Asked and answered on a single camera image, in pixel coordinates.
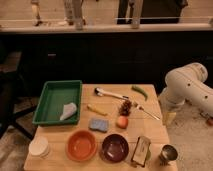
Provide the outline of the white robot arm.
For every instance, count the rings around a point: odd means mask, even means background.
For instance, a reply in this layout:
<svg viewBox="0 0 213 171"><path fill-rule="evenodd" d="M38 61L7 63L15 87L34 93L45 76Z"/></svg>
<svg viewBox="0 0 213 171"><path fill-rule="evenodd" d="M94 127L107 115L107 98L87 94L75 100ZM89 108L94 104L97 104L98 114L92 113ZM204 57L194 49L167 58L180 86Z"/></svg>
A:
<svg viewBox="0 0 213 171"><path fill-rule="evenodd" d="M213 88L205 84L207 77L206 67L197 62L175 68L166 74L166 87L158 96L164 125L173 121L176 111L186 100L213 117Z"/></svg>

